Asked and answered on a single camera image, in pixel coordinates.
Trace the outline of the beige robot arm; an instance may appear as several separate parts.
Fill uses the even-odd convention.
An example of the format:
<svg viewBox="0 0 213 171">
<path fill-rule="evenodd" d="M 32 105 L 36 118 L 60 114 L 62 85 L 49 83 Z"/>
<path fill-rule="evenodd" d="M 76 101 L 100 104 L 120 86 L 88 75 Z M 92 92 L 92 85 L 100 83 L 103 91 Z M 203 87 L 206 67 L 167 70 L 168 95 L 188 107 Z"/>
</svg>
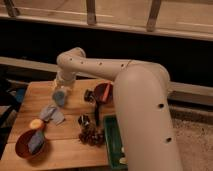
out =
<svg viewBox="0 0 213 171">
<path fill-rule="evenodd" d="M 167 97 L 170 76 L 162 65 L 139 60 L 88 58 L 77 47 L 57 57 L 58 85 L 78 72 L 113 82 L 113 102 L 128 171 L 183 171 Z"/>
</svg>

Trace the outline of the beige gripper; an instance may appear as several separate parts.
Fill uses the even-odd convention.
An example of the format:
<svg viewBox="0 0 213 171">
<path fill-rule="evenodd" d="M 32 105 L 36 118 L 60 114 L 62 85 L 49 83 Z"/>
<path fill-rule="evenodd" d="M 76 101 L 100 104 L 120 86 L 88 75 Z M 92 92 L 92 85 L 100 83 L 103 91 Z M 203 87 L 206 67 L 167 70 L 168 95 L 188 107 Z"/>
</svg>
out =
<svg viewBox="0 0 213 171">
<path fill-rule="evenodd" d="M 67 81 L 61 79 L 60 77 L 56 77 L 53 81 L 53 90 L 63 90 L 65 92 L 71 92 L 73 90 L 74 83 L 74 80 Z"/>
</svg>

